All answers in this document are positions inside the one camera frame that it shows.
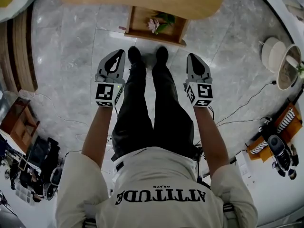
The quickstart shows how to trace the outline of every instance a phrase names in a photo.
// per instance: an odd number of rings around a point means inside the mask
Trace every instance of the wooden box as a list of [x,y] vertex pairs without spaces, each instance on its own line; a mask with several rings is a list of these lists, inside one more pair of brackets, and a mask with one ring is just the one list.
[[182,39],[188,25],[188,20],[175,16],[175,23],[168,26],[158,35],[153,34],[148,28],[148,22],[159,12],[141,7],[130,7],[128,25],[125,36],[155,40],[185,47],[186,43]]

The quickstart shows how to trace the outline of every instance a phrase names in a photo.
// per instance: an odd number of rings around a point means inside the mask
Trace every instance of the flower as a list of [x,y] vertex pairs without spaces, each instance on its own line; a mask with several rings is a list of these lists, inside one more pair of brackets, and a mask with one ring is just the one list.
[[160,23],[157,19],[153,20],[153,19],[150,19],[149,22],[148,22],[148,27],[149,27],[149,30],[152,31],[152,33],[154,34],[157,34],[157,28],[159,27]]

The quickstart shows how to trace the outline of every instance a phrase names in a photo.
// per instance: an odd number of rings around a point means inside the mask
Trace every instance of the marble floor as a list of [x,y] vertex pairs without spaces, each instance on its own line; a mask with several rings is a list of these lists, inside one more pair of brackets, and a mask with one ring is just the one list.
[[[118,5],[63,4],[60,0],[36,0],[32,20],[32,48],[38,90],[31,106],[41,121],[38,133],[59,141],[61,154],[81,150],[97,104],[92,90],[99,61],[108,53],[137,46],[142,54],[151,55],[159,43],[124,37],[127,7]],[[176,87],[179,101],[194,121],[197,143],[199,132],[194,111],[183,85],[186,79],[186,57],[189,52],[202,57],[213,77],[215,121],[230,115],[256,94],[275,76],[265,69],[260,59],[261,45],[275,36],[289,45],[285,30],[263,0],[224,0],[211,18],[190,22],[184,40],[185,48],[165,45],[169,51],[168,68]],[[145,98],[149,115],[154,119],[155,90],[151,75],[153,62],[147,60]],[[126,60],[124,79],[128,78],[130,63]],[[274,113],[282,102],[294,95],[298,84],[287,91],[267,86],[249,105],[224,122],[259,119]],[[123,97],[120,98],[118,110]],[[116,123],[113,111],[109,135]],[[230,123],[219,127],[233,157],[245,149],[256,132],[259,121]],[[102,167],[106,182],[111,187],[113,155],[109,142]],[[202,161],[203,172],[208,171]]]

